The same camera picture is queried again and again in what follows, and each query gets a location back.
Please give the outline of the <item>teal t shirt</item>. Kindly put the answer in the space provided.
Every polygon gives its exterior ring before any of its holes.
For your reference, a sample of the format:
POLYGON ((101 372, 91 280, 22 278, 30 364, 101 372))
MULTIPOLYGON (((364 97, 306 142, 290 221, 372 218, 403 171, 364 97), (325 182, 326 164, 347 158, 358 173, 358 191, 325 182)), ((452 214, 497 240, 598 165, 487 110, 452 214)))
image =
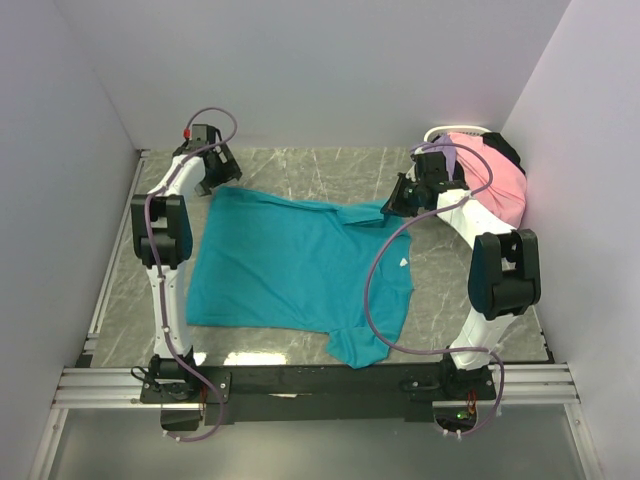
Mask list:
POLYGON ((411 236, 381 207, 219 189, 189 284, 188 324, 323 333, 327 353, 352 368, 386 359, 414 286, 411 236))

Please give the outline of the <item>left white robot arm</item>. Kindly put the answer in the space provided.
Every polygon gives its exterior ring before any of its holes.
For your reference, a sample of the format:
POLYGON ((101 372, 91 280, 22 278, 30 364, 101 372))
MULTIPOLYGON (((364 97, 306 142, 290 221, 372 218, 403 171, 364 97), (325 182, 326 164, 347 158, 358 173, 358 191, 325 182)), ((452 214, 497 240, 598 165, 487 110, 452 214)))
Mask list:
POLYGON ((186 322, 186 262, 193 252, 187 200, 192 193, 210 195, 241 176, 227 144, 187 140, 158 184, 130 202, 134 253, 146 270, 154 312, 154 353, 146 382, 164 385, 179 402, 193 399, 200 388, 186 322))

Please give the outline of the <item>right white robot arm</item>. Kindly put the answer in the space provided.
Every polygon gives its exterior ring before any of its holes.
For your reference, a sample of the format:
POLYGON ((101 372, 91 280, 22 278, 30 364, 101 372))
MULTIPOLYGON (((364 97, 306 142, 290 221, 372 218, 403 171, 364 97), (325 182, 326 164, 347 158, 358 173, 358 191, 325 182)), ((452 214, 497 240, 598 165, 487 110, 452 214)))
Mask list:
POLYGON ((438 377, 442 393, 460 399, 474 386, 471 371, 489 364, 505 330, 540 299, 538 239, 533 231, 500 220, 459 182, 400 173, 381 212, 417 217, 420 211, 439 217, 472 250, 467 282, 471 309, 447 348, 454 365, 438 377))

